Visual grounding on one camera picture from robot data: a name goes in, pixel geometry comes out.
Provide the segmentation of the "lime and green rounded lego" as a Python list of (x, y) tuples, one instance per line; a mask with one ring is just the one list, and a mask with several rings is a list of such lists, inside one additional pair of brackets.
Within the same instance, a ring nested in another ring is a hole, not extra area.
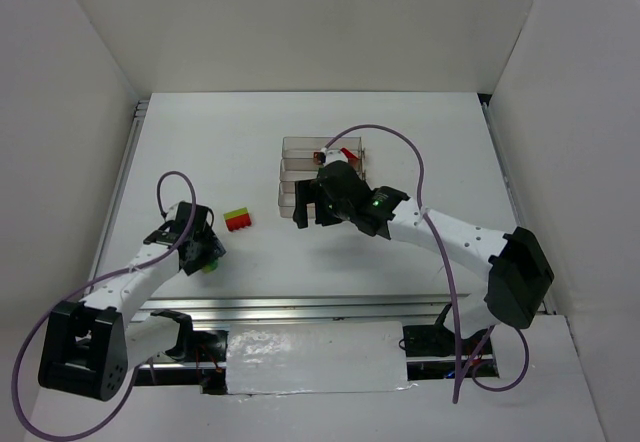
[(218, 267), (218, 260), (217, 260), (217, 259), (215, 259), (215, 260), (210, 261), (210, 262), (209, 262), (209, 263), (207, 263), (206, 265), (204, 265), (204, 266), (201, 268), (201, 271), (202, 271), (203, 273), (211, 273), (211, 272), (213, 272), (214, 270), (216, 270), (216, 269), (217, 269), (217, 267)]

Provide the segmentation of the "red lego brick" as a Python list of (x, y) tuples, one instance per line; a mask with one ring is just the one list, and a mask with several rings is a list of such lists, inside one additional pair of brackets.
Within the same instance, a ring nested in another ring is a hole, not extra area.
[(344, 156), (346, 157), (346, 159), (347, 159), (347, 161), (349, 163), (356, 163), (356, 162), (359, 161), (359, 158), (354, 153), (349, 151), (348, 149), (342, 148), (341, 152), (344, 154)]

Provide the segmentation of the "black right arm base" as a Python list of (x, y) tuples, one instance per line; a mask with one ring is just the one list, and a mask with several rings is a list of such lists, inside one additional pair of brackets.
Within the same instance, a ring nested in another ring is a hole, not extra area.
[(433, 324), (407, 325), (399, 347), (407, 357), (454, 357), (454, 333), (444, 326), (450, 306), (447, 305)]

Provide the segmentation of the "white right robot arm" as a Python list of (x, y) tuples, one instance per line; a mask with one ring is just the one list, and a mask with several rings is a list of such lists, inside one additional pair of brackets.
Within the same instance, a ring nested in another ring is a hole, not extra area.
[(350, 222), (368, 236), (444, 255), (444, 266), (458, 264), (475, 274), (481, 287), (453, 303), (439, 322), (462, 339), (498, 324), (529, 328), (554, 280), (531, 231), (516, 227), (503, 233), (421, 208), (400, 190), (370, 188), (343, 161), (320, 168), (313, 179), (296, 182), (293, 220), (299, 228), (309, 224), (309, 206), (318, 225)]

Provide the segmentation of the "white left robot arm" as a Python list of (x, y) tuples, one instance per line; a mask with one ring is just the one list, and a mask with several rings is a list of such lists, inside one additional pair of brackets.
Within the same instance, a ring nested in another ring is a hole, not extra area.
[(38, 382), (47, 389), (108, 401), (129, 370), (159, 353), (183, 361), (194, 351), (189, 315), (139, 309), (176, 275), (216, 266), (225, 249), (213, 230), (213, 211), (180, 202), (149, 236), (124, 274), (99, 283), (79, 301), (58, 303), (47, 323)]

